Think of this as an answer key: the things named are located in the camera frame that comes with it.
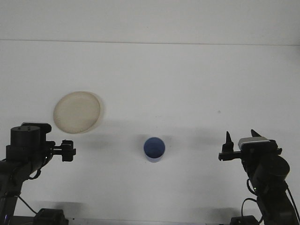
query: black cable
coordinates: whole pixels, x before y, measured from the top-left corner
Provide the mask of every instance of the black cable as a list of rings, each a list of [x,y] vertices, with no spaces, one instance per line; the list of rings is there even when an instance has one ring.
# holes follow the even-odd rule
[[[27,204],[27,202],[25,202],[25,200],[24,199],[22,199],[19,195],[18,195],[18,198],[33,212],[33,213],[35,213],[35,214],[37,214],[37,212],[35,212],[28,204]]]
[[[250,179],[247,180],[247,188],[248,188],[248,190],[249,190],[252,194],[254,194],[254,195],[257,196],[257,194],[255,193],[255,191],[251,189],[251,187],[250,187],[250,185],[249,185],[249,181],[250,181]]]
[[[287,192],[289,193],[289,195],[290,195],[290,197],[291,197],[292,204],[294,205],[294,209],[295,209],[295,211],[296,211],[296,214],[297,214],[297,219],[298,219],[298,222],[300,223],[299,212],[298,212],[298,210],[297,210],[296,203],[295,203],[295,201],[294,201],[294,199],[293,199],[293,196],[292,196],[292,193],[291,193],[291,191],[290,191],[289,187],[287,187]]]
[[[246,201],[253,201],[253,202],[257,202],[257,200],[253,199],[253,198],[246,198],[244,201],[243,201],[243,204],[242,204],[242,209],[241,209],[241,215],[242,215],[242,219],[245,223],[249,224],[245,219],[244,219],[244,215],[243,215],[243,208],[244,208],[244,204]],[[258,223],[260,224],[261,222],[263,221],[263,217],[261,217],[261,219],[258,221]]]

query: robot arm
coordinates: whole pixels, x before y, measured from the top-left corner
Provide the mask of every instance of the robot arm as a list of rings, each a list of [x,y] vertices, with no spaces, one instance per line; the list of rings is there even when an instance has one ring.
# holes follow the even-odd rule
[[[226,143],[219,153],[219,160],[227,161],[240,158],[245,172],[257,196],[257,204],[265,225],[299,225],[295,209],[289,201],[285,181],[290,171],[289,164],[279,155],[274,140],[268,140],[251,130],[252,137],[239,141],[240,151],[233,150],[233,142],[227,132]],[[258,224],[253,216],[232,218],[234,224]]]
[[[62,155],[63,161],[72,161],[76,149],[73,142],[64,140],[61,146],[46,141],[51,126],[46,123],[23,123],[11,129],[6,159],[0,161],[0,224],[8,225],[24,181],[35,179],[53,157]],[[37,171],[35,177],[30,175]]]

